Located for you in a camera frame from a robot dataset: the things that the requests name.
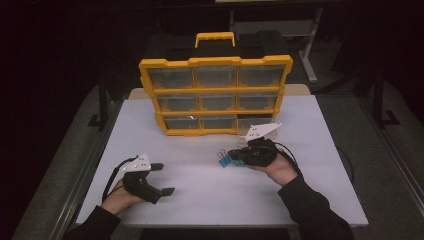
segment yellow handle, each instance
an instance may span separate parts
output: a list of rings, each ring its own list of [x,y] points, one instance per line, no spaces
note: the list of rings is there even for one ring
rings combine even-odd
[[[234,41],[234,33],[233,32],[216,32],[216,33],[198,33],[196,36],[196,45],[197,48],[200,40],[225,40],[231,39],[233,42],[233,47],[236,46],[236,42]]]

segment black cable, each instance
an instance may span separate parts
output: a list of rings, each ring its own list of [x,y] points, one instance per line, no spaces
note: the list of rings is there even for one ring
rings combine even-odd
[[[290,155],[291,155],[291,157],[292,157],[292,159],[293,159],[293,161],[296,163],[296,165],[297,165],[297,161],[296,161],[296,158],[294,157],[294,155],[293,155],[293,153],[290,151],[290,149],[288,148],[288,147],[286,147],[286,146],[284,146],[283,144],[281,144],[281,143],[276,143],[276,142],[274,142],[275,144],[277,144],[277,145],[279,145],[279,146],[282,146],[285,150],[287,150],[287,152],[289,152],[290,153]]]
[[[351,177],[351,179],[350,179],[350,182],[352,183],[352,185],[353,185],[353,183],[354,183],[354,181],[355,181],[355,171],[354,171],[354,169],[353,169],[353,164],[352,164],[352,162],[350,161],[350,158],[347,156],[347,154],[340,148],[340,147],[338,147],[337,145],[335,145],[336,146],[336,149],[337,149],[337,151],[339,151],[339,152],[341,152],[342,153],[342,155],[346,158],[346,160],[347,160],[347,162],[349,163],[349,167],[350,167],[350,172],[351,172],[351,175],[352,175],[352,177]]]
[[[121,188],[123,188],[124,187],[124,185],[122,185],[122,186],[120,186],[120,187],[117,187],[117,188],[115,188],[115,189],[113,189],[108,195],[107,195],[107,197],[109,197],[110,196],[110,194],[112,194],[112,193],[114,193],[116,190],[119,190],[119,189],[121,189]]]
[[[127,160],[121,162],[115,169],[113,169],[112,175],[109,178],[109,181],[106,184],[105,190],[103,191],[103,196],[102,196],[102,202],[105,201],[105,199],[109,196],[108,192],[110,189],[110,186],[113,183],[113,180],[115,180],[116,175],[118,174],[119,169],[127,162],[132,162],[135,159],[138,158],[138,155],[135,158],[128,158]]]

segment white table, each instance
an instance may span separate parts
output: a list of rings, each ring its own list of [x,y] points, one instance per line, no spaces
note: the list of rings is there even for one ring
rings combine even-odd
[[[277,195],[279,186],[265,174],[218,163],[220,149],[237,147],[238,136],[165,136],[154,120],[150,100],[126,100],[77,218],[82,223],[96,205],[113,169],[123,160],[147,153],[165,164],[149,183],[175,187],[156,205],[132,206],[122,224],[140,227],[290,227],[294,222]],[[285,96],[278,120],[278,142],[295,155],[306,182],[330,201],[351,226],[367,225],[314,96]],[[120,172],[115,179],[123,176]]]

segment hand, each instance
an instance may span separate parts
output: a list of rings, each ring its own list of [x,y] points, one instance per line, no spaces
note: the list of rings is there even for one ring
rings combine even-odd
[[[296,171],[281,154],[277,154],[275,160],[267,167],[248,166],[250,169],[266,173],[275,183],[284,187],[297,177]]]
[[[114,215],[118,215],[133,204],[140,202],[144,202],[144,200],[127,192],[121,179],[101,207]]]

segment plastic drawer organizer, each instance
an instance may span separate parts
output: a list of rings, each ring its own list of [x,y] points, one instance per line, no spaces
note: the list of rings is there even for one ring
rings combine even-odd
[[[204,135],[272,122],[292,64],[280,34],[263,31],[155,35],[139,67],[164,134]]]

